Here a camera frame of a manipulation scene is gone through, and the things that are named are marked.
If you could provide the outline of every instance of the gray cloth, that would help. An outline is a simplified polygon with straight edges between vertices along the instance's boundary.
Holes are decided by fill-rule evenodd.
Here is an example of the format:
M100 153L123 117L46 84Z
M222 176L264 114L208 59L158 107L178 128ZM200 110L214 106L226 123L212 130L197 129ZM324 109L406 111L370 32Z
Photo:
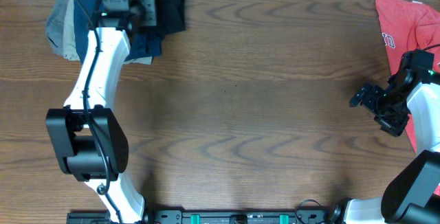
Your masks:
M67 60L80 60L76 53L75 31L74 31L74 0L67 2L67 10L64 17L63 28L63 56Z
M136 58L136 59L126 60L124 62L124 64L142 63L142 64L150 65L152 62L153 62L153 57L152 56L147 56L147 57L144 57L144 58Z
M67 10L66 3L69 0L56 0L54 9L46 20L46 37L52 47L52 51L62 56L63 55L63 29L64 17Z

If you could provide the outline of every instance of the black cloth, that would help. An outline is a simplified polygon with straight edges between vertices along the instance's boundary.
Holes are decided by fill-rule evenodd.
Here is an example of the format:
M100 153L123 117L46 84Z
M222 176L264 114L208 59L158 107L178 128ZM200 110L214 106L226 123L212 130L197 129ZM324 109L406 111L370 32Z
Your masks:
M185 27L185 0L155 0L157 26L148 32L164 38L168 34L183 32Z
M91 15L96 0L80 1L85 6L89 15ZM130 54L127 56L126 60L162 55L161 42L165 36L176 32L182 32L186 29L184 3L185 0L155 0L157 26L143 27L140 32L135 35ZM80 57L81 63L84 62L87 53L87 46L89 44L87 38L89 33L87 24L87 17L75 3L75 42L76 51Z

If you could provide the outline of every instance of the cable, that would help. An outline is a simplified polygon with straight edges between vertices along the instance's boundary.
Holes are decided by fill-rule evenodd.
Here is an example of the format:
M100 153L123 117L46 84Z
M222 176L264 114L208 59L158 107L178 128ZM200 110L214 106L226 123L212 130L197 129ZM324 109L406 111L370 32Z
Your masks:
M301 207L304 203L308 203L308 202L316 203L316 204L318 204L318 205L321 207L321 205L319 204L319 202L317 202L317 201L315 201L315 200L313 200L313 199L306 199L306 200L302 201L302 202L300 203L300 205L298 205L298 207L296 208L296 218L297 218L298 221L300 221L302 224L305 224L305 223L304 223L303 220L301 220L302 217L301 217L300 214L298 214L298 213L299 213L299 211L300 211L300 207ZM323 224L323 223L325 223L325 220L321 221L320 223L316 223L316 224Z
M96 146L96 150L98 150L99 155L102 157L102 161L104 162L104 171L105 171L105 187L104 189L102 189L101 187L98 187L96 189L96 192L99 195L105 195L106 193L108 193L109 188L110 188L110 166L109 166L109 162L107 160L107 156L105 155L104 152L104 148L102 147L101 141L99 140L99 137L96 133L95 127L92 124L92 119L91 116L89 114L89 108L88 108L88 103L87 103L87 99L89 98L89 85L90 85L90 80L91 80L91 76L93 75L95 66L96 66L96 62L98 61L98 55L101 51L101 42L98 36L98 31L96 30L95 25L93 24L93 22L91 21L91 18L89 16L89 14L87 13L86 9L84 8L84 6L81 4L81 2L79 0L75 0L75 2L78 4L78 6L80 7L80 9L84 12L84 15L87 17L87 20L89 21L89 25L90 28L93 30L94 34L95 34L95 38L96 38L96 51L95 51L95 56L93 58L93 61L91 62L91 66L90 66L90 70L89 70L89 74L87 75L87 79L85 81L85 86L84 86L84 91L82 91L82 104L84 105L84 116L86 118L87 123L89 124L89 128L91 131L91 135L95 140L95 146Z
M424 51L427 51L427 50L429 50L429 49L436 48L436 47L440 47L440 44L431 45L431 46L429 46L429 47L427 47L427 48L425 48L425 49L423 49L423 50L424 50Z
M113 200L111 200L109 193L105 194L105 198L107 199L107 201L110 203L111 207L116 211L116 216L118 216L118 221L120 224L123 224L122 222L122 216L121 216L121 211L118 209L118 207L116 207L116 204L113 202Z

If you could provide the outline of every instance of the clothing pile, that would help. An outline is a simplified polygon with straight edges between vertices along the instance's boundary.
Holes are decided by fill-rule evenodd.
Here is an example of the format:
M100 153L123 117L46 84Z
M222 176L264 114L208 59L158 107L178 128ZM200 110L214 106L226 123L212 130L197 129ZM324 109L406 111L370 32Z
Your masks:
M96 0L79 1L91 16ZM184 4L185 0L155 0L157 25L135 35L125 63L150 65L155 56L160 56L165 36L186 29ZM87 26L87 17L74 0L56 0L46 22L46 36L54 53L83 63L89 44Z

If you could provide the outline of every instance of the wooden table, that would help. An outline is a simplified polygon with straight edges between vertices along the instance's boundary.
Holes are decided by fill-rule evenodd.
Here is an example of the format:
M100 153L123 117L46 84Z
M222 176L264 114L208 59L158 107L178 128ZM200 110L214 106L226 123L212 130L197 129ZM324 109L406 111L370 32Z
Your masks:
M418 0L436 8L440 0ZM64 175L45 128L80 63L53 55L54 0L0 0L0 223L64 223L100 199ZM374 0L187 0L188 31L125 65L115 115L154 208L291 209L370 198L415 157L348 101L388 62Z

